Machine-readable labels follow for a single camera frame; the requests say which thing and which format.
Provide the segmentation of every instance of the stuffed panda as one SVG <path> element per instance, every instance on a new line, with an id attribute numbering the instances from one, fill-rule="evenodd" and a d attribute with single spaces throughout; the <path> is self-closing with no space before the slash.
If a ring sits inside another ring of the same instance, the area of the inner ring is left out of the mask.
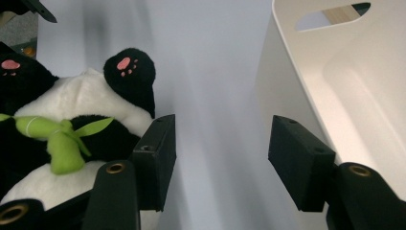
<path id="1" fill-rule="evenodd" d="M 50 209 L 93 186 L 106 161 L 126 159 L 155 117 L 154 63 L 135 48 L 108 59 L 103 74 L 93 69 L 71 78 L 51 74 L 35 59 L 0 55 L 0 198 L 1 203 L 33 197 Z M 91 155 L 76 172 L 54 174 L 46 142 L 23 135 L 16 118 L 40 116 L 68 120 L 73 129 L 114 118 L 102 131 L 82 137 Z"/>

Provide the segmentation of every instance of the black paw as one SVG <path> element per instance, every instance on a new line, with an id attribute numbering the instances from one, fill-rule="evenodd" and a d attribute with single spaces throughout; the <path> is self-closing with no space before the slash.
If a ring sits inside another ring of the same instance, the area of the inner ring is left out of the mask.
<path id="1" fill-rule="evenodd" d="M 146 53 L 134 48 L 119 52 L 105 63 L 104 77 L 117 94 L 155 116 L 155 67 Z"/>

